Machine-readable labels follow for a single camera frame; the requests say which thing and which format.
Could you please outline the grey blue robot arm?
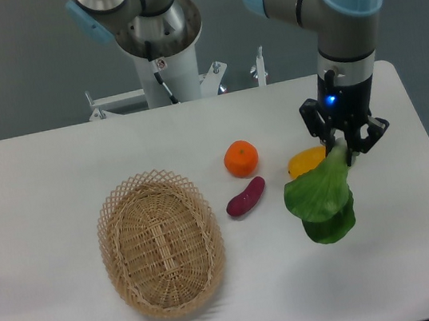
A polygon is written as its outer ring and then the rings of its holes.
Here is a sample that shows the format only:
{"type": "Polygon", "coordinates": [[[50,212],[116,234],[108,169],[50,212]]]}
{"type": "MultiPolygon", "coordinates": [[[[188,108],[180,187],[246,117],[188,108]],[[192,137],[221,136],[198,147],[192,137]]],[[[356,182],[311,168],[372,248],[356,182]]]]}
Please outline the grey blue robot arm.
{"type": "MultiPolygon", "coordinates": [[[[346,157],[367,153],[388,122],[370,111],[383,0],[242,0],[259,16],[318,35],[317,96],[300,107],[308,131],[327,149],[341,131],[346,157]]],[[[115,41],[133,59],[149,107],[217,94],[223,70],[200,76],[195,54],[201,16],[190,0],[69,0],[66,9],[94,41],[115,41]]]]}

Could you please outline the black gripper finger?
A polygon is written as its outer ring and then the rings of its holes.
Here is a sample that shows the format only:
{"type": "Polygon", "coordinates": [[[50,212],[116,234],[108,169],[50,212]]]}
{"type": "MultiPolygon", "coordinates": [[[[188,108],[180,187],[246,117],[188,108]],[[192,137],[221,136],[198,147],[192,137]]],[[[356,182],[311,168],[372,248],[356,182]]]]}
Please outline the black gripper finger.
{"type": "Polygon", "coordinates": [[[325,98],[307,99],[299,111],[310,135],[316,137],[325,147],[325,154],[329,154],[336,144],[336,127],[325,98]]]}
{"type": "Polygon", "coordinates": [[[386,133],[389,121],[380,117],[368,116],[365,126],[367,126],[366,137],[361,137],[360,127],[348,125],[345,129],[350,165],[353,165],[354,159],[359,154],[368,153],[376,145],[386,133]]]}

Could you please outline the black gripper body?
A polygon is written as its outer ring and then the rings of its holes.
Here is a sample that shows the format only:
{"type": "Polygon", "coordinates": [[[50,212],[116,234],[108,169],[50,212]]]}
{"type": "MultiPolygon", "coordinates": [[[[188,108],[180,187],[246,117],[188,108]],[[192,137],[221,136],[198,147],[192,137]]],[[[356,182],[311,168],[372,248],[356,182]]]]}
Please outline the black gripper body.
{"type": "Polygon", "coordinates": [[[332,128],[359,135],[362,126],[368,122],[371,115],[370,98],[372,77],[355,85],[328,86],[320,75],[317,81],[317,99],[320,104],[321,115],[330,121],[332,128]]]}

